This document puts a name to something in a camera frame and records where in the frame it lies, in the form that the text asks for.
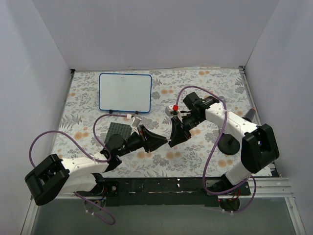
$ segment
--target gray floor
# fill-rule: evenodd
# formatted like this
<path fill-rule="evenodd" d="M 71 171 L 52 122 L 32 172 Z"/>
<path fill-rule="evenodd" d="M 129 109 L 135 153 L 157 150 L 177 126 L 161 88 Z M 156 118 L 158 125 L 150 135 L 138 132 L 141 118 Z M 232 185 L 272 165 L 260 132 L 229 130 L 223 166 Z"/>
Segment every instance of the gray floor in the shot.
<path fill-rule="evenodd" d="M 241 199 L 242 204 L 248 199 Z M 39 208 L 33 235 L 295 234 L 284 198 L 256 198 L 233 216 L 202 206 L 123 206 L 110 209 L 117 223 L 106 225 L 85 213 L 79 199 L 56 199 Z"/>

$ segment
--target floral tablecloth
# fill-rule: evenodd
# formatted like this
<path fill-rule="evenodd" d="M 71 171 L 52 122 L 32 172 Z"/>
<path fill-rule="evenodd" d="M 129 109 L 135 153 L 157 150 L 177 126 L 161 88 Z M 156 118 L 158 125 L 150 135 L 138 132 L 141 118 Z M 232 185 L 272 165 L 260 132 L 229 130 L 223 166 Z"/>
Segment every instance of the floral tablecloth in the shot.
<path fill-rule="evenodd" d="M 227 108 L 243 116 L 250 108 L 249 100 L 237 69 L 229 70 L 152 70 L 131 71 L 131 73 L 150 74 L 152 83 L 151 111 L 142 115 L 142 124 L 150 131 L 162 136 L 170 137 L 171 121 L 166 116 L 165 106 L 173 105 L 179 91 L 188 85 L 196 85 L 212 91 L 218 96 L 224 96 Z M 100 72 L 76 72 L 70 87 L 65 110 L 59 130 L 64 131 L 90 154 L 101 150 L 101 145 L 92 134 L 92 125 L 96 118 L 105 112 L 98 108 Z M 187 89 L 182 94 L 195 91 L 199 97 L 205 97 L 205 92 Z M 182 99 L 180 107 L 185 107 Z M 131 124 L 131 121 L 121 117 L 104 117 L 97 125 L 97 135 L 102 140 L 110 122 Z M 152 153 L 143 149 L 122 156 L 123 163 L 106 177 L 199 177 L 202 176 L 204 164 L 213 143 L 218 136 L 215 124 L 205 121 L 191 130 L 192 138 L 173 148 L 164 145 Z M 78 158 L 84 156 L 82 152 L 65 136 L 58 135 L 55 139 L 53 153 L 61 158 Z M 208 167 L 207 176 L 221 176 L 231 169 L 240 159 L 240 152 L 233 156 L 215 150 Z M 271 176 L 269 167 L 256 175 Z"/>

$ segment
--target white wall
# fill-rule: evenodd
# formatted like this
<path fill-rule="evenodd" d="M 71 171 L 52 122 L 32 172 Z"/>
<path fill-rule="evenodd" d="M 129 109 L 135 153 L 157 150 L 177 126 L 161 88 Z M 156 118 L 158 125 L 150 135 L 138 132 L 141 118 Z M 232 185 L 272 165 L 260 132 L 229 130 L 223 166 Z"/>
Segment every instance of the white wall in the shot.
<path fill-rule="evenodd" d="M 33 0 L 70 68 L 245 65 L 278 0 Z"/>
<path fill-rule="evenodd" d="M 70 71 L 31 0 L 0 1 L 0 32 L 0 234 L 17 235 L 30 203 L 29 146 L 57 127 Z M 36 163 L 52 138 L 35 146 Z"/>
<path fill-rule="evenodd" d="M 313 1 L 280 0 L 246 66 L 261 121 L 274 128 L 307 234 L 313 234 Z"/>

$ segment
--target round black base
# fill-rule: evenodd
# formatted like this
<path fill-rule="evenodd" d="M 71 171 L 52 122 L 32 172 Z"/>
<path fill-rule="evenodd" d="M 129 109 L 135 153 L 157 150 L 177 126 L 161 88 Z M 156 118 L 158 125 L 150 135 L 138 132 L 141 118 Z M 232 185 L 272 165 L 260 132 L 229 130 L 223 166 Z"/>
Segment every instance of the round black base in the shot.
<path fill-rule="evenodd" d="M 217 144 L 219 150 L 227 155 L 234 155 L 240 149 L 240 143 L 230 134 L 223 134 Z"/>

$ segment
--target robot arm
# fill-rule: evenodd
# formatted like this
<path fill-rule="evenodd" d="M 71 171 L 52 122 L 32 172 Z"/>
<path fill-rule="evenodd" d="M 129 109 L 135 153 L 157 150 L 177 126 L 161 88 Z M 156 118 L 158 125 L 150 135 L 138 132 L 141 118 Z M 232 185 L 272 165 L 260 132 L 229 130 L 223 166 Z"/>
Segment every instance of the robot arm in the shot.
<path fill-rule="evenodd" d="M 190 130 L 201 122 L 208 120 L 222 127 L 225 110 L 214 97 L 199 98 L 195 92 L 183 100 L 190 113 L 181 117 L 178 107 L 169 106 L 166 114 L 173 116 L 172 133 L 169 145 L 171 147 L 191 138 Z M 255 174 L 279 157 L 272 128 L 264 124 L 258 126 L 233 112 L 227 112 L 225 131 L 231 134 L 241 145 L 241 161 L 221 177 L 221 180 L 211 187 L 211 191 L 230 189 Z"/>
<path fill-rule="evenodd" d="M 57 195 L 75 191 L 97 191 L 99 181 L 103 180 L 99 173 L 108 172 L 119 166 L 120 156 L 144 148 L 151 152 L 166 144 L 167 138 L 138 126 L 126 140 L 119 134 L 110 137 L 100 153 L 94 159 L 86 157 L 59 159 L 52 154 L 45 158 L 26 177 L 26 184 L 38 206 L 52 201 Z M 99 162 L 110 157 L 109 162 Z"/>

